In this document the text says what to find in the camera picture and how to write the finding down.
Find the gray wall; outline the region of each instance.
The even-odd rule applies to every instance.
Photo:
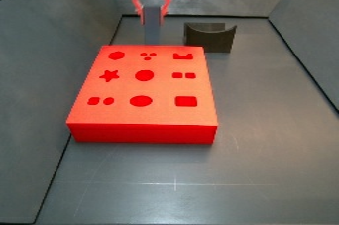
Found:
[[[280,0],[268,18],[339,109],[339,0]]]
[[[0,2],[0,222],[35,220],[67,116],[119,18],[112,0]]]

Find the arch-shaped block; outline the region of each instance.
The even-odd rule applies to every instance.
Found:
[[[207,53],[230,53],[238,26],[226,23],[185,23],[185,46],[202,46]]]

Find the floor panel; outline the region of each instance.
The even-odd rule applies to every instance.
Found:
[[[208,54],[220,128],[212,146],[71,141],[39,224],[339,222],[339,121],[264,19],[168,17],[239,25],[230,54]],[[143,44],[123,18],[115,44]]]

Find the shape sorter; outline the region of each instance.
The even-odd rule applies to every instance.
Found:
[[[67,124],[80,142],[212,144],[218,115],[203,48],[103,46]]]

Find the gray enclosure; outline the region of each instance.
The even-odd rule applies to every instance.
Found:
[[[339,109],[339,0],[280,0],[270,20]]]
[[[278,1],[173,0],[169,14],[267,17]],[[280,0],[270,15],[336,106],[338,8]],[[123,14],[129,0],[0,1],[0,222],[339,223],[338,111],[267,19],[163,26],[161,43],[181,44],[184,20],[240,25],[232,52],[208,55],[214,146],[68,146],[65,119]],[[141,41],[124,17],[113,42]]]

